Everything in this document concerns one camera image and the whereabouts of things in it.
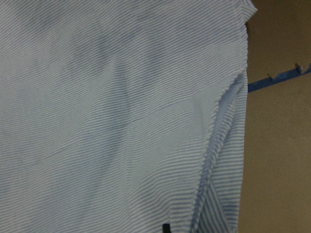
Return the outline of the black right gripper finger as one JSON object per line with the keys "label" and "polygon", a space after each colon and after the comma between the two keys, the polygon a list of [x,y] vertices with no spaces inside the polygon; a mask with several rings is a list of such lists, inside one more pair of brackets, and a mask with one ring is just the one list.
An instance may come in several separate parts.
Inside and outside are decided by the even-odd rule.
{"label": "black right gripper finger", "polygon": [[162,232],[163,233],[170,233],[170,224],[169,223],[164,223],[162,225]]}

